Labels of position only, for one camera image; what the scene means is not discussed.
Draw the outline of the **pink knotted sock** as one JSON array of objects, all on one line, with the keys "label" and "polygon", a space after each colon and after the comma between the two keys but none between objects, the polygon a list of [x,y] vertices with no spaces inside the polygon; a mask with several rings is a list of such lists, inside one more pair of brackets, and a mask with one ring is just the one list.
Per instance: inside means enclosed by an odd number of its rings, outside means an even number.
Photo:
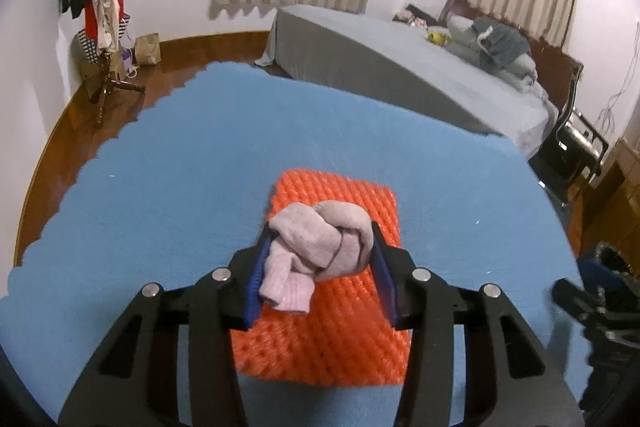
[{"label": "pink knotted sock", "polygon": [[269,246],[259,296],[282,312],[307,314],[314,286],[367,268],[374,245],[372,221],[351,202],[292,202],[268,222]]}]

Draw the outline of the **wooden wardrobe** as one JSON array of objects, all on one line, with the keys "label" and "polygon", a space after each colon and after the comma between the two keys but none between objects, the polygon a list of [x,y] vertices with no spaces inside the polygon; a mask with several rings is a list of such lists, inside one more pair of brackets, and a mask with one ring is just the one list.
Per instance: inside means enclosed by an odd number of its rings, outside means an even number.
[{"label": "wooden wardrobe", "polygon": [[599,243],[611,244],[639,273],[639,104],[605,163],[605,173],[586,196],[582,214],[585,254]]}]

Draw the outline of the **striped basket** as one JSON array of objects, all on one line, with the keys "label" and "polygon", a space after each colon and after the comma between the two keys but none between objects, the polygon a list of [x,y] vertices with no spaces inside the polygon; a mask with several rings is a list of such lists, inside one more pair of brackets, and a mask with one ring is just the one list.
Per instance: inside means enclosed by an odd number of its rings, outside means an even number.
[{"label": "striped basket", "polygon": [[[124,17],[120,20],[119,23],[119,31],[118,38],[122,40],[127,33],[127,28],[130,22],[130,15],[125,13]],[[96,52],[96,40],[89,38],[86,34],[85,29],[81,29],[77,33],[77,38],[79,40],[81,49],[84,51],[86,60],[92,64],[99,63],[98,52]]]}]

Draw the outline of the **wooden headboard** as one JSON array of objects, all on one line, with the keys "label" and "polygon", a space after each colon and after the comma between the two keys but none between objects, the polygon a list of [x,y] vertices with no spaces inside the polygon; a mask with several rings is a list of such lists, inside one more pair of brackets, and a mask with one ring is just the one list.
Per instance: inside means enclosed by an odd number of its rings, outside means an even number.
[{"label": "wooden headboard", "polygon": [[[438,20],[446,23],[453,15],[475,20],[479,16],[484,16],[485,13],[463,0],[447,0]],[[528,41],[532,50],[532,57],[537,66],[538,82],[547,91],[550,101],[557,108],[562,108],[570,95],[574,72],[576,70],[582,72],[584,65],[543,38],[536,39],[524,29],[520,29],[520,33]]]}]

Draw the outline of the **folded grey blankets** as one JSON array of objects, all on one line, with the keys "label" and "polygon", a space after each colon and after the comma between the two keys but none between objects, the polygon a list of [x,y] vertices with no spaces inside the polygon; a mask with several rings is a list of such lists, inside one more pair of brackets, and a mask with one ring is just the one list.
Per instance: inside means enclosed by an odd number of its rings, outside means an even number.
[{"label": "folded grey blankets", "polygon": [[451,15],[450,40],[445,49],[461,60],[500,78],[518,92],[532,90],[538,81],[532,49],[515,28],[488,16],[475,20]]}]

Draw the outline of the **bed with grey sheet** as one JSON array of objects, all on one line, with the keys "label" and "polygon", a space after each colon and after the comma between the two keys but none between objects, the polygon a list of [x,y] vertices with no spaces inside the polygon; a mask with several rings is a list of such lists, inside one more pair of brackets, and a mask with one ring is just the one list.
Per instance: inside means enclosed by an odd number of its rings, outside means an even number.
[{"label": "bed with grey sheet", "polygon": [[427,41],[424,30],[318,6],[278,10],[257,65],[374,98],[466,131],[498,134],[532,158],[558,109]]}]

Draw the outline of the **yellow plush toy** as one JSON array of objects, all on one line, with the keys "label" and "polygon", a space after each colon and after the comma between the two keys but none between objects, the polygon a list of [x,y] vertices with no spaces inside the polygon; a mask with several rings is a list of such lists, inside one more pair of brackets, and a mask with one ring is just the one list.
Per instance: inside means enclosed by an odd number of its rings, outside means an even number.
[{"label": "yellow plush toy", "polygon": [[446,46],[451,40],[450,35],[446,34],[446,32],[436,31],[434,29],[427,31],[426,38],[428,42],[434,43],[435,46]]}]

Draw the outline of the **blue fleece table cover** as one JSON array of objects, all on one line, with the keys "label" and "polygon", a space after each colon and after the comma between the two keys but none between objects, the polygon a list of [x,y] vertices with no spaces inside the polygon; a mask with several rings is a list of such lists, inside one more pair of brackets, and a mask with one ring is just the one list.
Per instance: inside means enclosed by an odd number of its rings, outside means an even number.
[{"label": "blue fleece table cover", "polygon": [[214,63],[99,148],[10,273],[1,343],[40,407],[58,416],[144,284],[190,285],[252,245],[294,168],[391,188],[413,260],[452,285],[499,285],[584,392],[589,343],[550,297],[555,281],[578,279],[575,259],[509,139]]}]

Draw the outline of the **red hanging garment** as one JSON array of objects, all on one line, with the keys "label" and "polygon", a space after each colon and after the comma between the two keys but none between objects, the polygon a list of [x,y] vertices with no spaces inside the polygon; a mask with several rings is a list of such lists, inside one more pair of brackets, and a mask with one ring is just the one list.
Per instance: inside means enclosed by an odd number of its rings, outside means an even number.
[{"label": "red hanging garment", "polygon": [[85,3],[85,33],[89,39],[96,40],[106,23],[114,23],[115,9],[118,9],[118,19],[123,20],[124,0],[91,0]]}]

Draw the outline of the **brown paper bag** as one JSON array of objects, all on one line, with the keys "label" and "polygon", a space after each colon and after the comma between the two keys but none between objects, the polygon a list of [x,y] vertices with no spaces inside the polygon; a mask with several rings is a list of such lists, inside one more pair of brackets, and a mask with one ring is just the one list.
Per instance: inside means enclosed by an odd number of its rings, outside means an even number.
[{"label": "brown paper bag", "polygon": [[162,60],[160,53],[160,34],[153,32],[136,38],[134,58],[140,66],[157,65]]}]

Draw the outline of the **wooden coat stand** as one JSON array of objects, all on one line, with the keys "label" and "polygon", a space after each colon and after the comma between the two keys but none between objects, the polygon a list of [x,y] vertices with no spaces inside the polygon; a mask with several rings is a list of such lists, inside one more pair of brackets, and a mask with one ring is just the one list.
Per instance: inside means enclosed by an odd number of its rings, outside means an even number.
[{"label": "wooden coat stand", "polygon": [[122,51],[105,53],[99,56],[98,62],[98,89],[90,98],[96,104],[96,125],[101,127],[104,123],[106,99],[116,91],[134,91],[144,93],[145,87],[142,84],[127,80],[125,63],[122,59]]}]

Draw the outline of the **black lined trash bin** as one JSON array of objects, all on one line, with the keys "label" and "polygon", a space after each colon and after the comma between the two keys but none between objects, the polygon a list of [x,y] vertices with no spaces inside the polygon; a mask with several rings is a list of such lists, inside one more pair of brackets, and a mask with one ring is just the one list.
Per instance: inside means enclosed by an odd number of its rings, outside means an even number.
[{"label": "black lined trash bin", "polygon": [[629,311],[639,308],[639,281],[630,264],[611,244],[600,242],[577,260],[582,285],[606,309]]}]

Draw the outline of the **orange foam net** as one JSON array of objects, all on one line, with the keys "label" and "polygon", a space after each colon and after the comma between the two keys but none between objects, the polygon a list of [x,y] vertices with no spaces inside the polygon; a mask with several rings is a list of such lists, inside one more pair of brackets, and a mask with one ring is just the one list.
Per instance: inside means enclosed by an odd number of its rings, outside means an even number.
[{"label": "orange foam net", "polygon": [[[269,217],[292,202],[351,202],[367,210],[385,242],[401,245],[395,193],[386,185],[337,173],[290,169],[274,184]],[[307,314],[262,307],[247,332],[232,334],[236,368],[263,381],[319,387],[400,385],[410,338],[383,315],[370,270],[316,286]]]}]

